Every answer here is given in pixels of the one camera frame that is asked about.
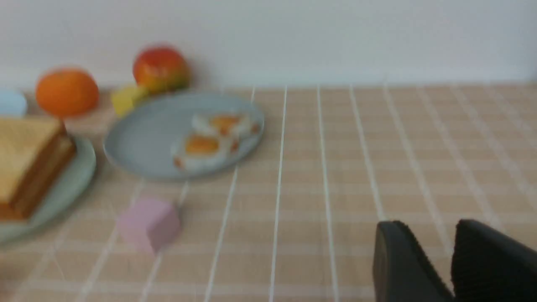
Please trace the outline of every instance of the light blue plate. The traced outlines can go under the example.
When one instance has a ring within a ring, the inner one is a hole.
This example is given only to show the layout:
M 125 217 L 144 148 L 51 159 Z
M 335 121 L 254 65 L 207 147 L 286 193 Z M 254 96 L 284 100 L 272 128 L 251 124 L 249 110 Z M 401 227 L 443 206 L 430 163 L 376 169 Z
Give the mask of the light blue plate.
M 0 222 L 0 245 L 4 245 L 45 227 L 68 209 L 88 187 L 95 173 L 97 159 L 88 139 L 74 138 L 76 156 L 51 187 L 41 207 L 28 223 Z
M 245 112 L 260 125 L 256 135 L 241 141 L 238 151 L 219 167 L 196 172 L 180 171 L 173 165 L 171 146 L 192 131 L 196 113 Z M 261 109 L 234 96 L 178 93 L 149 102 L 120 120 L 104 140 L 108 160 L 127 172 L 146 178 L 189 179 L 215 173 L 236 164 L 261 141 L 265 117 Z

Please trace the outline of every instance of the checkered tablecloth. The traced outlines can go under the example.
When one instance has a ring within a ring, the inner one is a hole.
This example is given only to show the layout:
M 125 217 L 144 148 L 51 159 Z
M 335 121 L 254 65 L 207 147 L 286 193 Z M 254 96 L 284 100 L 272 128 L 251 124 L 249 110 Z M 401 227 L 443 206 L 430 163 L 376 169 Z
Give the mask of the checkered tablecloth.
M 374 301 L 379 220 L 410 225 L 441 276 L 460 218 L 537 248 L 537 87 L 226 90 L 266 114 L 236 168 L 154 183 L 110 166 L 106 101 L 67 121 L 90 137 L 97 179 L 68 218 L 0 253 L 0 301 Z M 180 204 L 156 258 L 115 219 L 140 194 Z

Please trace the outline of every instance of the yellow block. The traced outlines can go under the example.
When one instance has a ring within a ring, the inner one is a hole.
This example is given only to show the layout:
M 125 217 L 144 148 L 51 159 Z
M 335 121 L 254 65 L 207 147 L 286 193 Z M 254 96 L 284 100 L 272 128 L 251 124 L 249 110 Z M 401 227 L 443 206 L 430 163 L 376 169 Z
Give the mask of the yellow block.
M 146 88 L 130 85 L 112 92 L 115 114 L 122 117 L 144 102 L 149 95 Z

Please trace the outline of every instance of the pink cube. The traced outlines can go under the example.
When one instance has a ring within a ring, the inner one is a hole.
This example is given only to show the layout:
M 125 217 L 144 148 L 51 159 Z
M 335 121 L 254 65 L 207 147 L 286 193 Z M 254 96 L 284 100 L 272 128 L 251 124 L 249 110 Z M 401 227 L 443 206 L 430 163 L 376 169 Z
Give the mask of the pink cube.
M 179 229 L 174 205 L 158 198 L 140 198 L 118 219 L 121 237 L 153 255 L 170 243 Z

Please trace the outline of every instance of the bread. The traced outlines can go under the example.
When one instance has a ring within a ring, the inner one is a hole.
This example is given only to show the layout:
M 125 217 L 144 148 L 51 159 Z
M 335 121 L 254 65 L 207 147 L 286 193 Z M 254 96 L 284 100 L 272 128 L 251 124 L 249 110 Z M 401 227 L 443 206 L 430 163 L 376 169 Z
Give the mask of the bread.
M 0 212 L 20 198 L 65 135 L 60 120 L 0 117 Z
M 20 197 L 11 204 L 11 210 L 0 211 L 1 220 L 28 219 L 41 205 L 54 182 L 76 154 L 75 144 L 67 137 L 61 138 L 47 161 L 42 165 Z

